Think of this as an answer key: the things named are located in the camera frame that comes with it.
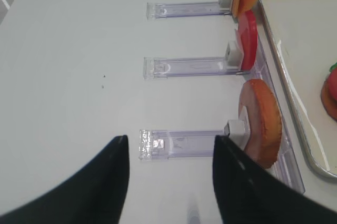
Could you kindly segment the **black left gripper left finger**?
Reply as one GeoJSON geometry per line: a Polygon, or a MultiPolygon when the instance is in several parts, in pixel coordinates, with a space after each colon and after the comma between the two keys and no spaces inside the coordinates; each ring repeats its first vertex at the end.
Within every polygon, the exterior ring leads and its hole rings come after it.
{"type": "Polygon", "coordinates": [[[1,223],[119,223],[130,178],[128,137],[111,140],[86,166],[1,223]]]}

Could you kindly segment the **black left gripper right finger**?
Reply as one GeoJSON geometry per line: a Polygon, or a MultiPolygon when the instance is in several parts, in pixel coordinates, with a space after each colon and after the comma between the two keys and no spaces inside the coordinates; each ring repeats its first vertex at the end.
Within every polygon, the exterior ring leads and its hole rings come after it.
{"type": "Polygon", "coordinates": [[[217,135],[213,188],[223,223],[336,223],[336,212],[289,188],[217,135]]]}

